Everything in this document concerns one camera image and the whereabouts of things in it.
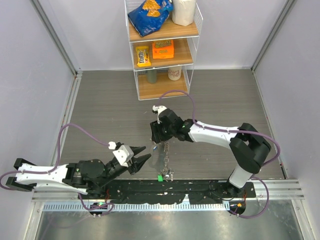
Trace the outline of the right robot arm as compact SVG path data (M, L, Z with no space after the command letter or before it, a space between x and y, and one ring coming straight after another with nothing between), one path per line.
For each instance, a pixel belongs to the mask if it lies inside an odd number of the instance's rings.
M240 127L223 127L186 119L163 106L153 106L157 120L150 123L151 139L158 144L176 138L182 142L208 143L231 150L237 162L227 179L225 190L232 197L244 192L252 175L260 172L272 147L249 123Z

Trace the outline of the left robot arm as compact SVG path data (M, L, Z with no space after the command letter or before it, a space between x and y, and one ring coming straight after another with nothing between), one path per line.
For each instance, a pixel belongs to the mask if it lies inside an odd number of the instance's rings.
M15 161L15 171L7 178L9 190L70 191L88 198L101 199L107 193L108 185L125 172L138 173L152 154L139 155L146 147L134 147L113 143L113 159L103 163L99 159L80 160L77 163L59 165L56 168L37 166L23 158Z

